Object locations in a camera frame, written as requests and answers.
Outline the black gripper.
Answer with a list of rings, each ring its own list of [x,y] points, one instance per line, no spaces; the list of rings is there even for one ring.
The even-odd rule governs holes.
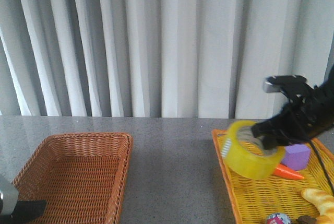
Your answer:
[[[292,140],[310,140],[333,127],[333,84],[315,88],[287,84],[280,90],[289,103],[279,114],[251,127],[253,137],[263,137],[265,150],[289,146]]]
[[[18,201],[11,214],[12,223],[28,223],[44,214],[46,200]]]

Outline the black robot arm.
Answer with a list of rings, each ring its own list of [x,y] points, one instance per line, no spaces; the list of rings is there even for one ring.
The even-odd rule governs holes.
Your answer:
[[[333,69],[319,87],[311,87],[300,75],[270,76],[266,93],[280,92],[288,99],[281,111],[251,127],[265,150],[304,144],[333,128]]]
[[[44,214],[45,200],[20,201],[19,191],[1,175],[1,223],[29,223]]]

